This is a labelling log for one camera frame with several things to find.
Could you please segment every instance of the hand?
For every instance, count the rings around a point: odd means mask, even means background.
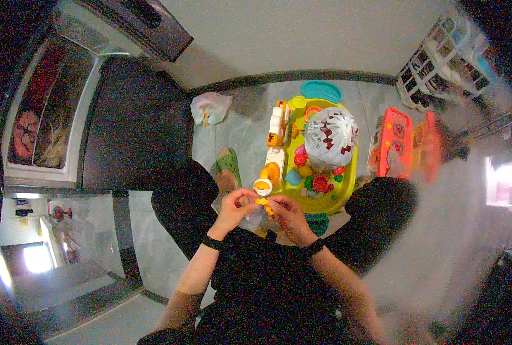
[[[251,203],[248,198],[253,200],[258,195],[250,189],[240,188],[233,190],[222,199],[220,214],[218,219],[210,230],[208,236],[218,241],[222,241],[231,230],[239,225],[240,221],[250,212],[256,211],[258,205]]]
[[[277,213],[277,221],[291,242],[299,247],[307,247],[317,240],[318,237],[309,228],[298,202],[284,195],[274,195],[268,200],[272,211]]]

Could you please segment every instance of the plastic bag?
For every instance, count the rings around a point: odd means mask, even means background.
[[[310,165],[327,171],[350,163],[358,136],[356,120],[349,111],[339,107],[323,109],[308,121],[304,134]]]
[[[206,92],[193,98],[191,114],[195,125],[201,122],[205,126],[218,124],[224,119],[232,101],[232,96],[224,96],[215,92]]]

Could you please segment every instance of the leg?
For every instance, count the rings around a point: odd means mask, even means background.
[[[191,260],[216,221],[211,203],[219,191],[235,186],[233,173],[224,169],[213,179],[200,164],[189,161],[173,171],[151,171],[143,180],[153,186],[152,206],[158,221]]]
[[[377,177],[356,190],[344,208],[350,220],[325,242],[337,258],[363,275],[413,216],[417,191],[405,179]]]

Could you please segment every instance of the window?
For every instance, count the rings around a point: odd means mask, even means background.
[[[30,272],[42,273],[53,268],[53,260],[46,246],[26,247],[23,253],[24,262]]]

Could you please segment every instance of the foot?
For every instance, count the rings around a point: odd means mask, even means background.
[[[218,152],[218,158],[229,154],[229,150],[226,147],[223,147]],[[233,172],[229,169],[223,169],[214,180],[218,185],[220,193],[225,193],[238,188],[237,179],[235,178]]]

